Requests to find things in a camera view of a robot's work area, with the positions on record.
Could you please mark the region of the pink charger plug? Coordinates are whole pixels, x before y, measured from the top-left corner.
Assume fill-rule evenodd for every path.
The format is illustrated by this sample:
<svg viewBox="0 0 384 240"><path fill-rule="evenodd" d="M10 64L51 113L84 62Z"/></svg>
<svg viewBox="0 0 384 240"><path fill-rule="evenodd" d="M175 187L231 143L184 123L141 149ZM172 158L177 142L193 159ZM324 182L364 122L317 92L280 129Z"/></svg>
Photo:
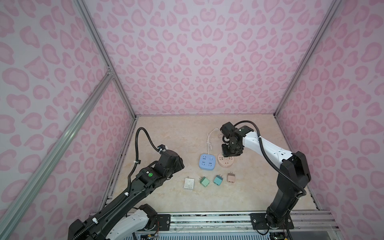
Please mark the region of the pink charger plug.
<svg viewBox="0 0 384 240"><path fill-rule="evenodd" d="M233 173L228 173L227 175L227 181L229 183L234 183L236 181L236 175Z"/></svg>

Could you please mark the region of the teal charger plug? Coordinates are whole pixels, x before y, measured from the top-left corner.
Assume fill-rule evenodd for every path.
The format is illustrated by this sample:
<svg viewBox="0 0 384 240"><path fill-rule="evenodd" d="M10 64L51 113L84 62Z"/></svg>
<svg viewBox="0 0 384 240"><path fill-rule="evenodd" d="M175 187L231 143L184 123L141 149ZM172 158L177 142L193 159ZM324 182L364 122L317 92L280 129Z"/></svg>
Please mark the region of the teal charger plug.
<svg viewBox="0 0 384 240"><path fill-rule="evenodd" d="M214 184L220 186L223 182L223 177L220 175L216 175L214 178Z"/></svg>

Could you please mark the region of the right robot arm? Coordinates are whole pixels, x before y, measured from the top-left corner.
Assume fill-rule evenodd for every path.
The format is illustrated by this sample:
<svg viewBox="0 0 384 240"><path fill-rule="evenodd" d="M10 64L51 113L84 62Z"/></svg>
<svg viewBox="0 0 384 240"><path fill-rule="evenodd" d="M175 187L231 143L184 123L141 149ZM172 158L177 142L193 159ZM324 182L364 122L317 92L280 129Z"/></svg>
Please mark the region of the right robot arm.
<svg viewBox="0 0 384 240"><path fill-rule="evenodd" d="M252 121L227 122L220 131L224 157L239 157L244 149L249 149L264 157L278 173L278 191L266 210L264 223L277 229L288 222L299 199L307 195L305 188L312 179L305 154L293 153L266 140Z"/></svg>

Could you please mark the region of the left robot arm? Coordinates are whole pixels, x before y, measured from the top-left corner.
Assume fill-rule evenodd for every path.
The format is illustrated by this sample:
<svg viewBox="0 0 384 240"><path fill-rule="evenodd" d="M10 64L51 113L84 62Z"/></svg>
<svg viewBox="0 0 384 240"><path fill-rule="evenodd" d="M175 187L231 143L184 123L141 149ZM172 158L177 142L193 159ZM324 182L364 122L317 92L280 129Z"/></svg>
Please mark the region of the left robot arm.
<svg viewBox="0 0 384 240"><path fill-rule="evenodd" d="M176 152L162 151L159 160L141 169L128 187L106 207L83 222L75 220L69 227L68 239L106 240L109 232L129 210L184 167L182 158Z"/></svg>

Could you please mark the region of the white charger plug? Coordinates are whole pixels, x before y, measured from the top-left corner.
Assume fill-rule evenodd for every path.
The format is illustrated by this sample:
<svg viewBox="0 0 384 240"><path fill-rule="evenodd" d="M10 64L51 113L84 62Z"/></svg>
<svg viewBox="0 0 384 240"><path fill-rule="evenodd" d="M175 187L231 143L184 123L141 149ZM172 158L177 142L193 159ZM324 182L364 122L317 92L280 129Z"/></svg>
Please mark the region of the white charger plug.
<svg viewBox="0 0 384 240"><path fill-rule="evenodd" d="M184 189L193 190L195 185L195 179L185 178Z"/></svg>

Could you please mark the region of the light green charger plug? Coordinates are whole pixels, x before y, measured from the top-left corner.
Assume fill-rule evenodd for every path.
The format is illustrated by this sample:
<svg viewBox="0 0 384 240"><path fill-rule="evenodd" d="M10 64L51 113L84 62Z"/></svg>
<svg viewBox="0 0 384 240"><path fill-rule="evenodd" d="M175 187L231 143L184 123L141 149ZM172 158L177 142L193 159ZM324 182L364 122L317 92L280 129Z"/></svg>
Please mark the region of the light green charger plug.
<svg viewBox="0 0 384 240"><path fill-rule="evenodd" d="M207 187L209 184L210 184L210 180L206 177L202 177L200 179L200 184L203 186L203 187Z"/></svg>

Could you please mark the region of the pink round power strip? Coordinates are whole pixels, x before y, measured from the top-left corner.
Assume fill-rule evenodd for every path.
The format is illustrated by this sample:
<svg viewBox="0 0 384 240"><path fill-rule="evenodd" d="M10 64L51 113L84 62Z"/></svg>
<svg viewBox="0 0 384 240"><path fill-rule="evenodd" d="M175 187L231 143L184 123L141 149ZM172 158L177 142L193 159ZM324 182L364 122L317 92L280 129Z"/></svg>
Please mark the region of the pink round power strip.
<svg viewBox="0 0 384 240"><path fill-rule="evenodd" d="M235 158L224 157L222 154L218 154L217 162L223 168L230 168L234 164Z"/></svg>

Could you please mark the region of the blue square power strip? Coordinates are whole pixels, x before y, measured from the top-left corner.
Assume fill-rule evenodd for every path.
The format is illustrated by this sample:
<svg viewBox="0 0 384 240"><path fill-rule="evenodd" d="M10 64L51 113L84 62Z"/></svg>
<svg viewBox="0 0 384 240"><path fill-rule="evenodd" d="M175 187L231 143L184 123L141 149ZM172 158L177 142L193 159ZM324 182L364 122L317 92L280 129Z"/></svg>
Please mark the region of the blue square power strip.
<svg viewBox="0 0 384 240"><path fill-rule="evenodd" d="M210 133L207 134L207 153L201 154L199 159L199 168L206 171L212 171L216 166L216 157L211 154L212 144L211 135L216 132L218 128L214 128Z"/></svg>

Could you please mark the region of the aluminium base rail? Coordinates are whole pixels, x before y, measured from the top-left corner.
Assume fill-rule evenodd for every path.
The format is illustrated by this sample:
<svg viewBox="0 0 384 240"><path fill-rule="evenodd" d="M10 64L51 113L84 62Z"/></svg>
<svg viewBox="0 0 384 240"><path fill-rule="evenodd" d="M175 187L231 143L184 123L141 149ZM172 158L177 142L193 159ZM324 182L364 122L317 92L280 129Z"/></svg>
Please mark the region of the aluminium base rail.
<svg viewBox="0 0 384 240"><path fill-rule="evenodd" d="M143 211L128 213L105 240L342 240L341 229L329 211L290 213L287 225L268 229L264 213L159 213L150 220Z"/></svg>

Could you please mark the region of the left wall aluminium strut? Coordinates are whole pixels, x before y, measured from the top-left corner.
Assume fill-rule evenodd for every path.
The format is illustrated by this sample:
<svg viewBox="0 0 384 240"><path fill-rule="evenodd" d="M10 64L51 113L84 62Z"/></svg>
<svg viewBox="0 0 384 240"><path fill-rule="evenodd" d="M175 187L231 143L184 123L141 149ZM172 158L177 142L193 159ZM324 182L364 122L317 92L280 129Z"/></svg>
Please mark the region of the left wall aluminium strut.
<svg viewBox="0 0 384 240"><path fill-rule="evenodd" d="M72 143L73 139L87 120L88 116L100 100L104 91L113 80L114 74L108 72L102 81L98 84L83 106L79 109L76 116L70 122L59 140L50 149L43 162L37 168L35 173L27 181L17 198L10 205L1 220L1 239L10 238L15 228L18 226L25 213L33 203L34 199L44 186L59 160Z"/></svg>

